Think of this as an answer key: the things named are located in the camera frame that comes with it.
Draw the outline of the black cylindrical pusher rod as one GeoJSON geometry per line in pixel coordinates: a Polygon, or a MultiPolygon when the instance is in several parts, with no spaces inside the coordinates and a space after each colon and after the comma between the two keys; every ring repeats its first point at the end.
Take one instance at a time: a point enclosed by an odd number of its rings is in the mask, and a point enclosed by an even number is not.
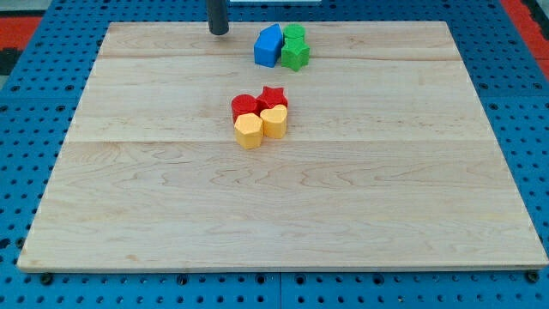
{"type": "Polygon", "coordinates": [[[207,0],[207,18],[211,34],[226,34],[229,31],[226,0],[207,0]]]}

